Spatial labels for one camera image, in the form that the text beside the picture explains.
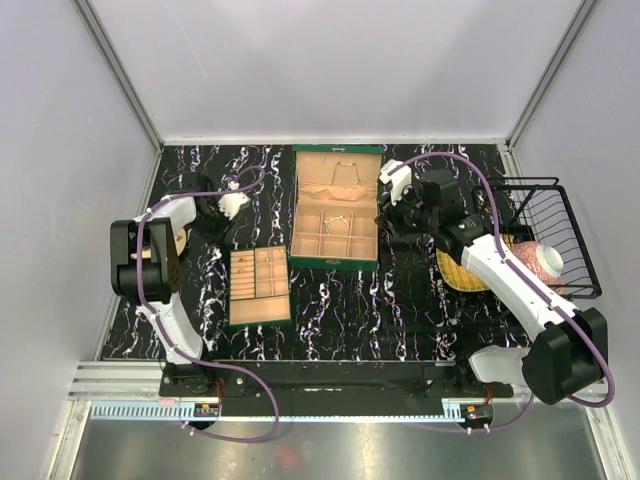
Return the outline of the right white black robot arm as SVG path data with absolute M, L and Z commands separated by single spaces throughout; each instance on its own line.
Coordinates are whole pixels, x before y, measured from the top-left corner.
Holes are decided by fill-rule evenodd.
M 476 396 L 490 383 L 519 385 L 554 405 L 600 380 L 615 389 L 604 316 L 561 297 L 526 268 L 489 222 L 466 213 L 449 172 L 415 178 L 409 166 L 391 161 L 379 181 L 389 189 L 380 201 L 382 224 L 399 237 L 431 236 L 437 248 L 489 287 L 531 341 L 528 348 L 490 345 L 472 353 L 453 374 L 460 393 Z

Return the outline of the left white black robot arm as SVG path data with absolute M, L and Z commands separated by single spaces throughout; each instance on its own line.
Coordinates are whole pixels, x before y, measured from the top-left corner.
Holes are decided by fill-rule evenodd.
M 248 197 L 233 179 L 226 190 L 199 173 L 183 187 L 161 197 L 143 214 L 110 225 L 110 278 L 116 295 L 127 300 L 151 323 L 165 349 L 166 360 L 187 365 L 181 384 L 196 396 L 215 386 L 216 372 L 202 363 L 203 340 L 196 333 L 181 299 L 180 232 L 193 232 L 219 245 Z

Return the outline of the beige jewelry tray insert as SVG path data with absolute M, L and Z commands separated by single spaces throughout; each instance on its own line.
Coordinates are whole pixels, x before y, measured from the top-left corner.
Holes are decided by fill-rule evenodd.
M 229 325 L 291 321 L 290 282 L 284 246 L 234 250 L 229 268 Z

